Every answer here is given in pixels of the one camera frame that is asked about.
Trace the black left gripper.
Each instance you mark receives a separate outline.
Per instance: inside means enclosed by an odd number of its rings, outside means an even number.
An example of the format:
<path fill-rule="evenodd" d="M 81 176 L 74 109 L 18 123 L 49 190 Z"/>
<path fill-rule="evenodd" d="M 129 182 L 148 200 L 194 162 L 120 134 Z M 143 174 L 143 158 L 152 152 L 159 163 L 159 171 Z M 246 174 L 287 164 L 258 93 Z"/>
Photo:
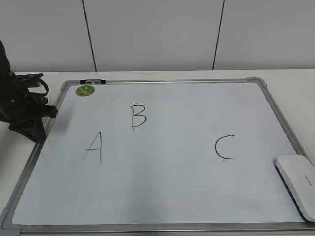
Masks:
<path fill-rule="evenodd" d="M 42 73 L 17 76 L 11 70 L 4 45 L 0 44 L 0 119 L 21 122 L 10 124 L 9 130 L 34 143 L 46 140 L 41 117 L 56 118 L 58 114 L 56 106 L 47 105 L 48 85 L 42 77 Z"/>

